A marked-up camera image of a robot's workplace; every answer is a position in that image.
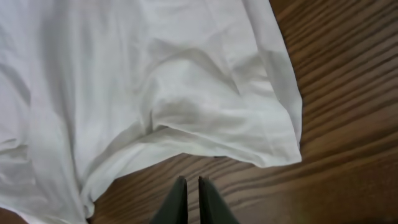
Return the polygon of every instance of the white t-shirt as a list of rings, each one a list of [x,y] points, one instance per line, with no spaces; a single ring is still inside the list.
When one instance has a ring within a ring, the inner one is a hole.
[[[28,222],[180,153],[299,162],[301,115],[266,0],[0,0],[0,207]]]

